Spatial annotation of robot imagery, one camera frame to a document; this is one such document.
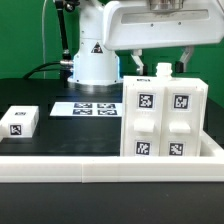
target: white lid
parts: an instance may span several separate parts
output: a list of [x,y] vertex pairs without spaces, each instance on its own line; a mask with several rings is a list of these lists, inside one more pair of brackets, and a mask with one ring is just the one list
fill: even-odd
[[172,64],[171,63],[158,63],[156,76],[158,78],[163,78],[170,80],[172,78]]

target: white block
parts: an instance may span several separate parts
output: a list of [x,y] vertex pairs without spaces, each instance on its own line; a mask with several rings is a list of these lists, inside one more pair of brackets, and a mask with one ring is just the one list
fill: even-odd
[[38,120],[38,106],[11,106],[0,122],[0,133],[3,138],[31,138]]
[[171,133],[190,134],[191,128],[186,122],[172,122],[169,125]]
[[121,156],[159,155],[164,87],[150,79],[124,77]]

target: cable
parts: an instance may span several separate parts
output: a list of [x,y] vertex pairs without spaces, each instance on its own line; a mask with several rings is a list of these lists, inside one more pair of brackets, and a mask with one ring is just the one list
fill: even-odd
[[40,69],[40,70],[34,70],[32,75],[34,73],[37,73],[37,72],[51,72],[51,71],[65,71],[65,72],[71,72],[70,69],[66,69],[66,68],[49,68],[49,69]]
[[37,71],[40,71],[42,68],[45,68],[45,67],[48,67],[48,66],[51,66],[51,65],[60,65],[60,62],[59,61],[54,61],[54,62],[50,62],[50,63],[45,63],[43,65],[40,65],[38,67],[36,67],[35,69],[33,69],[32,71],[28,72],[27,74],[25,74],[23,76],[23,79],[29,79],[29,77],[37,72]]
[[43,44],[43,62],[44,64],[46,63],[46,38],[45,38],[45,15],[46,15],[46,7],[47,7],[47,1],[44,1],[44,5],[43,5],[43,11],[42,11],[42,44]]

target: black table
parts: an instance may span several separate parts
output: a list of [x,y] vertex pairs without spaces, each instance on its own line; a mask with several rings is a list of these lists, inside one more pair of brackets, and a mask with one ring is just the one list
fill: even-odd
[[[3,140],[0,155],[118,155],[120,118],[50,118],[55,101],[121,102],[121,92],[88,95],[58,80],[0,80],[1,116],[39,105],[33,139]],[[223,109],[209,100],[205,130],[223,144]],[[223,183],[0,184],[0,223],[223,223]]]

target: white cube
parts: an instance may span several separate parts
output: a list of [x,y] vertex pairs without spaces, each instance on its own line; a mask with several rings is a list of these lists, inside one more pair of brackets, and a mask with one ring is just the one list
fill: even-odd
[[38,120],[38,106],[11,106],[0,121],[0,136],[31,138]]

